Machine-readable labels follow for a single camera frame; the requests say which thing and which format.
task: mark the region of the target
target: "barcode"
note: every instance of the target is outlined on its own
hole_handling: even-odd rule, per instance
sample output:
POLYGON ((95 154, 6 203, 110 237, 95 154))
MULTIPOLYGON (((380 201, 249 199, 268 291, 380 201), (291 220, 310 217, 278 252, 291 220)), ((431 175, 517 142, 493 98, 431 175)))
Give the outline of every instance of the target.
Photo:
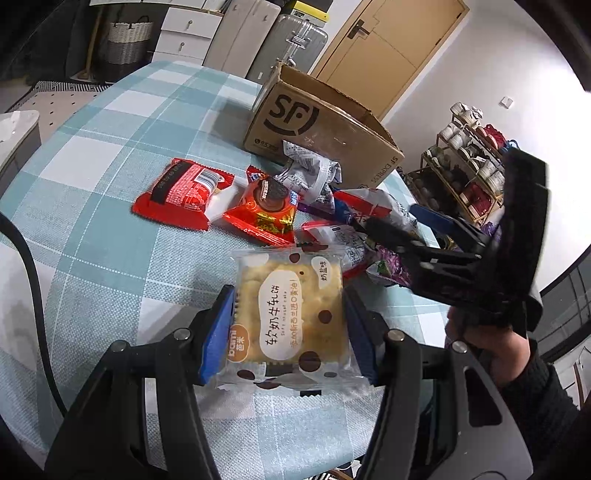
POLYGON ((205 188, 209 190, 209 193, 213 193, 213 191, 217 188, 217 183, 220 181, 220 175, 218 175, 214 171, 204 168, 195 177, 194 181, 197 181, 201 185, 204 185, 205 188))

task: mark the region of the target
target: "human hand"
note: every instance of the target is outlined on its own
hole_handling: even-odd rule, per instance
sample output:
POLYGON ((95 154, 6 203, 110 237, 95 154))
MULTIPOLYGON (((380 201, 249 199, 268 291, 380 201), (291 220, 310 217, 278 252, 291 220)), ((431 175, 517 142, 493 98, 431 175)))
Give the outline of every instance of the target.
POLYGON ((521 375, 530 361, 528 339, 518 335, 510 327, 501 329, 489 325, 467 327, 464 337, 459 338, 456 327, 458 317, 457 309, 451 307, 447 312, 447 336, 452 342, 463 340, 492 354, 489 374, 498 388, 505 387, 521 375))

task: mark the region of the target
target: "blue plaid tablecloth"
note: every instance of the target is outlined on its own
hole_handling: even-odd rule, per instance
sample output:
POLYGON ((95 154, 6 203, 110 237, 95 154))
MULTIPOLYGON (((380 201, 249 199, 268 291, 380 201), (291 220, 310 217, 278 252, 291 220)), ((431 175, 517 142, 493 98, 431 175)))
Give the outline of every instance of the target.
MULTIPOLYGON (((245 176, 271 164, 241 148, 259 85, 190 63, 152 63, 75 113, 31 157, 0 211, 33 252, 51 362, 69 406, 115 339, 162 338, 233 283, 234 249, 250 238, 216 222, 193 232, 130 212, 173 157, 245 176)), ((397 173, 384 187, 414 203, 397 173)), ((309 220, 298 213, 298 222, 309 220)), ((433 234, 423 234, 433 244, 433 234)), ((30 452, 48 451, 61 423, 40 365, 22 262, 0 235, 0 413, 30 452)), ((407 289, 357 282, 366 305, 418 341, 442 342, 447 307, 407 289)), ((157 405, 147 399, 151 461, 163 466, 157 405)), ((362 455, 380 389, 314 397, 196 388, 223 478, 301 480, 362 455)))

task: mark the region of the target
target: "light switch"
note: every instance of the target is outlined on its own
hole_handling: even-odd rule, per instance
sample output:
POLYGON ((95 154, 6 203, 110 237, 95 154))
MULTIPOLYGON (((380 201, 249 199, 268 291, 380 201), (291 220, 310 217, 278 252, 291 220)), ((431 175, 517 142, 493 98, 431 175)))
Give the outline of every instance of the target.
POLYGON ((505 108, 510 108, 511 105, 513 105, 513 98, 503 97, 503 99, 499 102, 499 105, 504 106, 505 108))

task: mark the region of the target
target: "screw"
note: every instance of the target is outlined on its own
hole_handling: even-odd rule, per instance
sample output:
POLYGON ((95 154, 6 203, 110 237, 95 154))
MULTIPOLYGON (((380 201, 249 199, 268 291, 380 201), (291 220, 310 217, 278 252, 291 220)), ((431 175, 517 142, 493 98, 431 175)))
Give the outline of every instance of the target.
POLYGON ((188 328, 179 328, 174 331, 173 335, 177 340, 187 340, 191 336, 191 330, 188 328))
POLYGON ((393 342, 402 342, 404 340, 404 332, 402 330, 390 330, 388 332, 388 338, 393 342))
POLYGON ((460 340, 456 340, 455 342, 453 342, 452 348, 457 353, 466 353, 468 351, 467 345, 464 342, 461 342, 460 340))
POLYGON ((122 352, 127 348, 127 343, 125 340, 115 340, 109 348, 111 352, 122 352))

